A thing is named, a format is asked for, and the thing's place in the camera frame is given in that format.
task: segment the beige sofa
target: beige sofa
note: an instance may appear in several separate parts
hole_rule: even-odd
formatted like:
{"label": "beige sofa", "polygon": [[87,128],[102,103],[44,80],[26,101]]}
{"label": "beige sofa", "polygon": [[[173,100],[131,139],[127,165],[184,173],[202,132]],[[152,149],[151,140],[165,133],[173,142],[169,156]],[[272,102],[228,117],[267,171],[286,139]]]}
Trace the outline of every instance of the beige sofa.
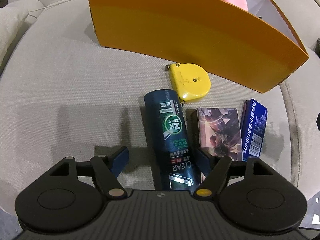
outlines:
{"label": "beige sofa", "polygon": [[[39,8],[39,1],[47,6],[61,0],[38,0],[37,5],[29,0],[29,10]],[[258,100],[268,109],[261,158],[309,199],[320,190],[320,59],[312,51],[320,37],[320,8],[313,0],[274,1],[310,59],[265,94],[210,74],[209,94],[185,104],[184,114],[188,120],[200,106],[235,107],[241,114],[244,100]],[[21,0],[9,2],[27,6]],[[108,146],[110,152],[128,146],[130,163],[118,180],[125,188],[153,189],[153,153],[147,148],[140,109],[144,94],[171,88],[164,71],[169,63],[101,47],[88,0],[40,11],[0,79],[0,206],[14,214],[21,190],[65,156],[89,160],[94,145]]]}

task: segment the open cardboard box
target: open cardboard box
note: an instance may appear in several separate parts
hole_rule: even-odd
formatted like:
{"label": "open cardboard box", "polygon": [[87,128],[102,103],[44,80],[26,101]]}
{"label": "open cardboard box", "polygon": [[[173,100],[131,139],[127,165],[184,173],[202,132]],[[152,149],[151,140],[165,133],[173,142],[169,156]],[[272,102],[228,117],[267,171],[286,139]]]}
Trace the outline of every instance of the open cardboard box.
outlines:
{"label": "open cardboard box", "polygon": [[89,0],[101,46],[195,63],[264,93],[307,59],[273,0]]}

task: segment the green circle logo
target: green circle logo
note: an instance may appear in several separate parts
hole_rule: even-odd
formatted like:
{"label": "green circle logo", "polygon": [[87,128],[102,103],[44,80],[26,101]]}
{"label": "green circle logo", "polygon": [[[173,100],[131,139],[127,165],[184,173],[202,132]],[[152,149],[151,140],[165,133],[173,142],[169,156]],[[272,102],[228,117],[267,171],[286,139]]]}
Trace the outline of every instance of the green circle logo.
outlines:
{"label": "green circle logo", "polygon": [[164,120],[164,126],[171,134],[180,133],[182,130],[182,122],[175,114],[167,116],[167,118]]}

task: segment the cylindrical bottle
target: cylindrical bottle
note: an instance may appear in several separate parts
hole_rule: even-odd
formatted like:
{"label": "cylindrical bottle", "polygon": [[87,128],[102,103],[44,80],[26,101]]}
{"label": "cylindrical bottle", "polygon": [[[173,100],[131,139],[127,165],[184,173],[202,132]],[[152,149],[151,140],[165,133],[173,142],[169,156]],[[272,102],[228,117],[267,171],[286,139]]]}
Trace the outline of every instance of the cylindrical bottle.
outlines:
{"label": "cylindrical bottle", "polygon": [[177,92],[155,90],[144,96],[144,102],[162,190],[189,189],[193,192],[200,183],[200,172],[188,143]]}

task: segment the blue box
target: blue box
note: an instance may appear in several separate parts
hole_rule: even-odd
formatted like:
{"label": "blue box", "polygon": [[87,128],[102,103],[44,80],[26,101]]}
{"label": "blue box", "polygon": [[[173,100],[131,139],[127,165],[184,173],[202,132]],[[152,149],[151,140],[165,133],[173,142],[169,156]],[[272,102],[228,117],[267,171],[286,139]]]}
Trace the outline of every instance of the blue box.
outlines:
{"label": "blue box", "polygon": [[241,118],[243,160],[250,156],[260,157],[267,124],[268,110],[256,100],[245,101]]}

